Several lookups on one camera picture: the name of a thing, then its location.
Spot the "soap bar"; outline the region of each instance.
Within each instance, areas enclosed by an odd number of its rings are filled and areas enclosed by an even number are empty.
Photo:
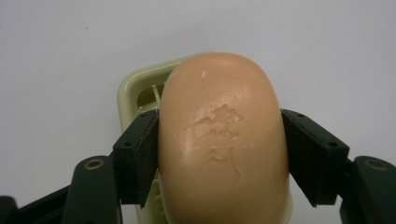
[[[158,169],[171,224],[285,223],[286,137],[273,87],[250,59],[207,53],[163,89]]]

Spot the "white background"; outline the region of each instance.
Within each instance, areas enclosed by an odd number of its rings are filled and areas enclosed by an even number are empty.
[[[136,69],[202,51],[258,63],[281,107],[396,163],[396,2],[0,1],[0,195],[18,206],[71,181],[120,136],[116,94]],[[290,223],[341,223],[291,185]],[[123,208],[125,223],[137,223]]]

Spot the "embossed logo on soap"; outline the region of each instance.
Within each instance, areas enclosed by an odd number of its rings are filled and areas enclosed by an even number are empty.
[[[210,126],[209,131],[198,138],[209,134],[223,138],[237,138],[240,133],[231,130],[231,128],[243,119],[245,117],[237,113],[234,109],[229,108],[227,105],[222,105],[214,109],[208,116],[199,119],[193,126],[202,124]]]
[[[238,138],[241,133],[233,129],[233,126],[245,119],[244,116],[239,114],[235,109],[228,107],[228,105],[222,105],[207,116],[196,121],[191,127],[198,125],[209,126],[208,131],[199,135],[196,139],[197,142],[203,141],[206,138],[215,138],[216,141],[226,141],[226,146],[217,146],[216,142],[212,145],[205,155],[203,165],[209,163],[224,164],[231,166],[231,169],[235,172],[236,181],[238,182],[242,177],[241,171],[235,165],[233,161],[234,146],[229,145],[229,141]]]

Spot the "peach soap bar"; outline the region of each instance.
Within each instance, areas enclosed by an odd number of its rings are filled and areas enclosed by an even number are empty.
[[[285,223],[286,136],[273,87],[250,59],[181,63],[160,106],[158,167],[171,224]]]

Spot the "black plastic part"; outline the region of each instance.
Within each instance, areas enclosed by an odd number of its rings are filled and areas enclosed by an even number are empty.
[[[62,224],[121,223],[113,161],[107,156],[80,162],[73,174]]]
[[[60,223],[69,187],[59,189],[20,209],[21,223]]]
[[[16,224],[18,207],[12,197],[0,196],[0,224]]]
[[[158,110],[139,115],[113,146],[122,204],[145,206],[157,171]]]
[[[349,147],[307,116],[282,109],[290,173],[312,206],[334,204],[333,182]]]
[[[340,217],[343,224],[368,224],[360,205],[348,201],[341,203]]]
[[[395,166],[366,156],[354,163],[351,180],[367,223],[396,223]]]

